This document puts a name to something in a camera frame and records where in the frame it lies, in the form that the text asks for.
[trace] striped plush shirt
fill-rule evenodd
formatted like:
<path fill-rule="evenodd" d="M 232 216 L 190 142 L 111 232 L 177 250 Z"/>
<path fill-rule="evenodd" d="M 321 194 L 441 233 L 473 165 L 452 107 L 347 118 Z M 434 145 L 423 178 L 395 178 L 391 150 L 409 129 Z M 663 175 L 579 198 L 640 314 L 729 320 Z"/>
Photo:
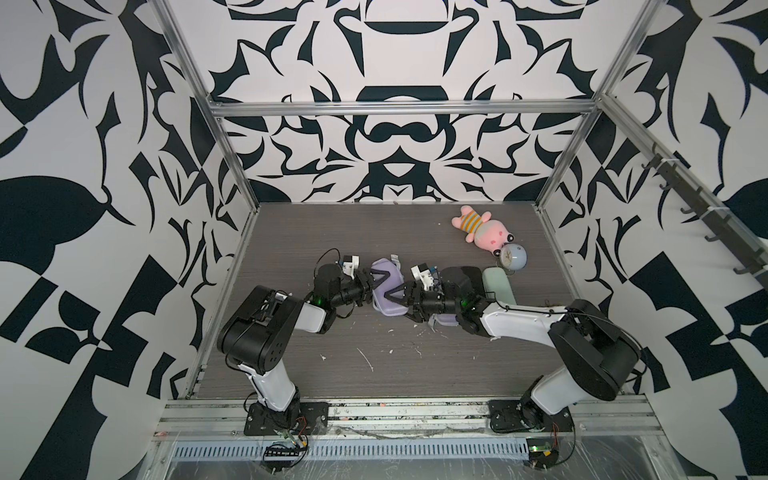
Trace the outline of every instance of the striped plush shirt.
<path fill-rule="evenodd" d="M 462 225 L 459 227 L 466 233 L 474 233 L 482 225 L 482 219 L 474 210 L 462 215 Z"/>

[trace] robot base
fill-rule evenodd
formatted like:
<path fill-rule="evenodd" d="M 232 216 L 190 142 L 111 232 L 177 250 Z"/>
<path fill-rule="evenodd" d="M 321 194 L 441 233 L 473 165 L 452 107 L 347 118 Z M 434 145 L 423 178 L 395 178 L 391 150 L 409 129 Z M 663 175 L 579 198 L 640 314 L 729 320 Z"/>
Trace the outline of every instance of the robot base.
<path fill-rule="evenodd" d="M 531 428 L 524 423 L 519 405 L 519 400 L 491 400 L 488 402 L 488 410 L 491 413 L 491 430 L 494 433 L 552 432 L 553 425 L 557 424 L 558 432 L 573 432 L 574 423 L 568 408 L 562 409 L 557 415 L 543 414 L 543 422 Z"/>
<path fill-rule="evenodd" d="M 279 432 L 292 429 L 299 417 L 306 419 L 303 435 L 322 433 L 328 426 L 328 408 L 328 404 L 324 402 L 300 402 L 298 392 L 285 412 L 275 412 L 254 402 L 248 409 L 243 434 L 245 436 L 273 435 L 275 430 Z"/>

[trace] wooden table surface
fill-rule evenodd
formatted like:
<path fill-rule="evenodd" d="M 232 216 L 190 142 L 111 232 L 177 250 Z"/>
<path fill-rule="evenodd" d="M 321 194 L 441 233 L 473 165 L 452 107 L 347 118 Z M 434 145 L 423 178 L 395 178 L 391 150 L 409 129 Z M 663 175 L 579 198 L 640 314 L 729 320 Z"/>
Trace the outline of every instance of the wooden table surface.
<path fill-rule="evenodd" d="M 520 305 L 563 305 L 571 294 L 530 204 L 479 206 L 492 212 L 528 253 L 528 265 L 509 277 Z M 410 267 L 495 265 L 495 257 L 464 241 L 451 225 L 459 205 L 264 204 L 225 318 L 258 284 L 303 298 L 312 289 L 320 254 L 336 247 L 359 255 L 361 266 L 396 253 Z M 329 253 L 323 263 L 334 261 Z M 347 306 L 339 308 L 344 315 Z M 325 335 L 296 331 L 283 357 L 305 398 L 501 396 L 521 394 L 562 362 L 550 347 L 519 339 L 473 336 L 461 327 L 415 324 L 386 317 L 370 305 L 337 319 Z M 244 374 L 229 370 L 213 350 L 198 398 L 244 398 Z"/>

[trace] stuffed toy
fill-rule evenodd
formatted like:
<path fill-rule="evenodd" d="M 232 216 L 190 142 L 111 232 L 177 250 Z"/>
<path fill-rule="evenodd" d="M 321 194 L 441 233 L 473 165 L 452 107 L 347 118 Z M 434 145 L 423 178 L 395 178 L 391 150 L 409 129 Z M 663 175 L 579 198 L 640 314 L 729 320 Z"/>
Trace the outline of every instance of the stuffed toy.
<path fill-rule="evenodd" d="M 478 215 L 469 205 L 462 207 L 462 215 L 453 217 L 451 224 L 467 233 L 467 243 L 475 242 L 475 245 L 497 257 L 502 254 L 505 244 L 515 241 L 515 236 L 502 222 L 491 220 L 491 212 Z"/>

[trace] black and white patterned wall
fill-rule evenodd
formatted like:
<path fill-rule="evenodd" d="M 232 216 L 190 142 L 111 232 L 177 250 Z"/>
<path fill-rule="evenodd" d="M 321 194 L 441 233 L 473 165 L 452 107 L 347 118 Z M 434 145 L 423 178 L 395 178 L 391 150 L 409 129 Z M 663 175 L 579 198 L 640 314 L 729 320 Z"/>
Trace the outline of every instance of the black and white patterned wall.
<path fill-rule="evenodd" d="M 134 478 L 248 206 L 145 0 L 4 2 L 0 79 L 2 477 Z"/>
<path fill-rule="evenodd" d="M 766 15 L 670 0 L 619 95 L 762 237 Z M 648 395 L 688 474 L 768 475 L 768 294 L 646 161 L 601 117 L 546 206 L 556 238 L 582 295 L 646 347 L 627 388 Z"/>
<path fill-rule="evenodd" d="M 768 5 L 670 0 L 650 33 L 615 94 L 768 238 Z"/>
<path fill-rule="evenodd" d="M 170 3 L 223 103 L 590 98 L 642 5 Z M 535 200 L 576 117 L 230 118 L 227 130 L 262 201 Z"/>
<path fill-rule="evenodd" d="M 535 200 L 578 114 L 228 118 L 261 201 Z"/>

